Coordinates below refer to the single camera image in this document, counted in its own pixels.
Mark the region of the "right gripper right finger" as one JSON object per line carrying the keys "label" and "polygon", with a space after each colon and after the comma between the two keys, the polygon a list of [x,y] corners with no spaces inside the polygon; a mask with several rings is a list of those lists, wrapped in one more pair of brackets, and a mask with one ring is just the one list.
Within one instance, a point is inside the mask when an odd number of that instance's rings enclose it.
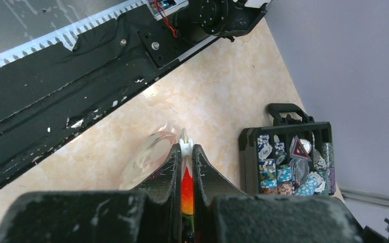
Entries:
{"label": "right gripper right finger", "polygon": [[362,228],[330,196],[249,195],[192,152],[196,242],[362,242]]}

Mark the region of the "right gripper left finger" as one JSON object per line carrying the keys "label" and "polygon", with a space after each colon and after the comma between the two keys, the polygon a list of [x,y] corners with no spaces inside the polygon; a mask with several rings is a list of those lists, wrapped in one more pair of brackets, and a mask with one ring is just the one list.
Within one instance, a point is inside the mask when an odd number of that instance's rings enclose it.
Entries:
{"label": "right gripper left finger", "polygon": [[181,242],[179,144],[130,190],[34,191],[0,223],[0,242]]}

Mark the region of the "clear zip top bag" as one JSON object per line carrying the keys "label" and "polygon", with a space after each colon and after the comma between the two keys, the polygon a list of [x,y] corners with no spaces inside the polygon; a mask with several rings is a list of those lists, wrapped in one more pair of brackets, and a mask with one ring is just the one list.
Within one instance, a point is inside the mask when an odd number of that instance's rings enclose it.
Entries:
{"label": "clear zip top bag", "polygon": [[192,176],[192,149],[186,130],[166,123],[145,139],[124,166],[119,189],[145,195],[140,241],[195,241],[194,209],[192,216],[181,211],[181,181],[186,168]]}

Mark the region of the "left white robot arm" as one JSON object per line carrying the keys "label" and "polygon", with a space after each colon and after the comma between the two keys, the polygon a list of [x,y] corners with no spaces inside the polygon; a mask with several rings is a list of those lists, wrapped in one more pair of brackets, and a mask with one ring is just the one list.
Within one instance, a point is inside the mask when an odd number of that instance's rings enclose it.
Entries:
{"label": "left white robot arm", "polygon": [[188,1],[173,19],[176,37],[190,45],[196,45],[209,36],[228,38],[249,34],[266,15],[268,0]]}

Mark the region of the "black poker chip case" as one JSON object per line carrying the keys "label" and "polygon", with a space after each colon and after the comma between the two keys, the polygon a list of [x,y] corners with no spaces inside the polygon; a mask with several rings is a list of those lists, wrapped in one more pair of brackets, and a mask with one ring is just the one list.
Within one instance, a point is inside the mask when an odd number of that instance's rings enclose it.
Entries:
{"label": "black poker chip case", "polygon": [[265,108],[272,126],[245,128],[238,139],[241,187],[248,194],[333,195],[332,127],[292,103]]}

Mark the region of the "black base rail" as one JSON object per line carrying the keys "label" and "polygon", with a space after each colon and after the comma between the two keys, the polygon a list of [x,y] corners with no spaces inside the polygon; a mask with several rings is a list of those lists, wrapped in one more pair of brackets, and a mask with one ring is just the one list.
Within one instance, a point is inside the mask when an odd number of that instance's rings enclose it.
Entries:
{"label": "black base rail", "polygon": [[151,1],[0,1],[0,189],[217,40]]}

